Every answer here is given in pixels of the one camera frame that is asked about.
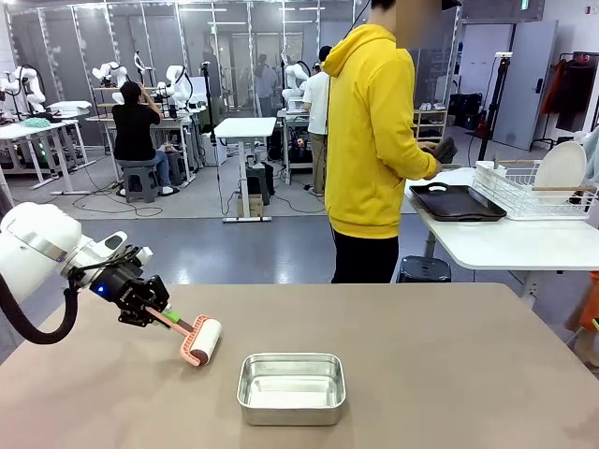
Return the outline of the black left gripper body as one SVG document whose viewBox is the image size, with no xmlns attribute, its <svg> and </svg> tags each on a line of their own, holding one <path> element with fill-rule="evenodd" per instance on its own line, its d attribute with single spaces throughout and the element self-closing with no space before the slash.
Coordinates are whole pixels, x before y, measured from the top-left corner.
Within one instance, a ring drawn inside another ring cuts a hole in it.
<svg viewBox="0 0 599 449">
<path fill-rule="evenodd" d="M 104 268 L 90 284 L 89 290 L 121 310 L 152 309 L 155 299 L 169 300 L 169 293 L 158 275 L 145 280 L 138 268 L 126 265 Z"/>
</svg>

